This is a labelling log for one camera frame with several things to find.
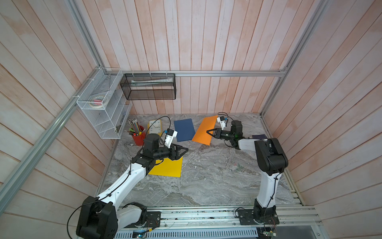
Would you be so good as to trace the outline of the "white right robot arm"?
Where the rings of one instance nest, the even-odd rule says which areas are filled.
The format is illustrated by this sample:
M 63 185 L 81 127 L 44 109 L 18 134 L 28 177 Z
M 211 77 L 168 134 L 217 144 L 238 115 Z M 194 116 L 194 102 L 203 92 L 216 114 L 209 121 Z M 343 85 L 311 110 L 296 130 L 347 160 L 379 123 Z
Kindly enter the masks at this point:
M 255 199 L 254 209 L 250 210 L 253 219 L 257 222 L 276 216 L 276 191 L 278 181 L 288 166 L 287 156 L 277 138 L 245 138 L 243 136 L 242 123 L 239 120 L 231 122 L 231 129 L 225 130 L 226 123 L 217 121 L 221 128 L 206 131 L 210 136 L 227 140 L 231 146 L 239 150 L 254 151 L 258 166 L 262 171 L 260 191 Z

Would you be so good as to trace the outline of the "orange paper document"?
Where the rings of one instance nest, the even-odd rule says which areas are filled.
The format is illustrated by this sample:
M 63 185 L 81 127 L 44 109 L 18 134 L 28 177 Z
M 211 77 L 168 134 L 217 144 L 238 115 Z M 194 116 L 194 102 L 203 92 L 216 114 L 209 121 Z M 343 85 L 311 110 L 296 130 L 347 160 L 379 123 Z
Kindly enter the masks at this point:
M 217 118 L 218 115 L 204 118 L 198 130 L 196 131 L 192 141 L 205 145 L 210 145 L 212 136 L 208 134 L 207 131 L 215 128 Z

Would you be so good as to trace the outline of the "blue paper document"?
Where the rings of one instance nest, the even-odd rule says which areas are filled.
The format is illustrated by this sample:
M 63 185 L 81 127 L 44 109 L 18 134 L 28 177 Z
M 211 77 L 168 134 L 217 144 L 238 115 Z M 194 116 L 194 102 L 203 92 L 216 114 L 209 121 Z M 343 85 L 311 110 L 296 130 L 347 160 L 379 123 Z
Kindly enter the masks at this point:
M 182 119 L 174 121 L 175 131 L 177 131 L 177 142 L 192 140 L 195 135 L 195 128 L 192 119 Z

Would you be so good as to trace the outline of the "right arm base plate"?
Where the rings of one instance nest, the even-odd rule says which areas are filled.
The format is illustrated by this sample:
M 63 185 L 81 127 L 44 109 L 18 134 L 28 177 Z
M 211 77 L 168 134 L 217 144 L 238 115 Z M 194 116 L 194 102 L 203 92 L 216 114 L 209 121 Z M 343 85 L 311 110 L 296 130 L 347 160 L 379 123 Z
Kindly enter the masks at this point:
M 271 208 L 244 209 L 238 208 L 234 215 L 239 219 L 240 225 L 278 225 L 280 223 L 276 213 L 276 206 Z

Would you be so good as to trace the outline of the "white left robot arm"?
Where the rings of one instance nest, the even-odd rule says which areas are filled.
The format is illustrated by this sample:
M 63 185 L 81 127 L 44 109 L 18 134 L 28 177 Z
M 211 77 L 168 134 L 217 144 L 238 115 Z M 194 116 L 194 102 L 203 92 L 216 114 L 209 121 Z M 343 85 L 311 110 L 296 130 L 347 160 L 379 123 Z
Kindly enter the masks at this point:
M 140 203 L 121 204 L 125 197 L 148 173 L 166 158 L 171 161 L 181 159 L 188 148 L 174 144 L 177 131 L 167 129 L 165 141 L 151 133 L 146 135 L 144 144 L 131 159 L 127 170 L 105 191 L 96 197 L 87 197 L 78 207 L 80 215 L 76 235 L 83 239 L 112 239 L 127 226 L 151 229 L 147 219 L 147 208 Z

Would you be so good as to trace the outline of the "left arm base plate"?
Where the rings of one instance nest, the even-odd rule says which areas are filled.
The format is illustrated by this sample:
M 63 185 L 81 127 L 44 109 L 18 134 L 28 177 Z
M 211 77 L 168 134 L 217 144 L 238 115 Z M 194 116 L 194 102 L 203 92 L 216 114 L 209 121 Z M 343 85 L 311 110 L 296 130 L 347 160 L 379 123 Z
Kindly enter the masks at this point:
M 144 219 L 138 222 L 125 226 L 125 229 L 155 229 L 160 227 L 161 212 L 152 211 L 144 213 Z

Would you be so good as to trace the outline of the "yellow paper document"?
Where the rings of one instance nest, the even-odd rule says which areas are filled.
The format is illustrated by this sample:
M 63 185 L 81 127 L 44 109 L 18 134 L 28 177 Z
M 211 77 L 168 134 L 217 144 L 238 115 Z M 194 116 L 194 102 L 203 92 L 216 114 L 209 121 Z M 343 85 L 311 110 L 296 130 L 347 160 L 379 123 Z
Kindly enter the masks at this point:
M 157 160 L 156 163 L 158 163 L 158 165 L 154 166 L 154 168 L 149 172 L 149 175 L 177 178 L 181 177 L 183 157 L 174 161 L 169 158 L 165 158 L 163 161 Z

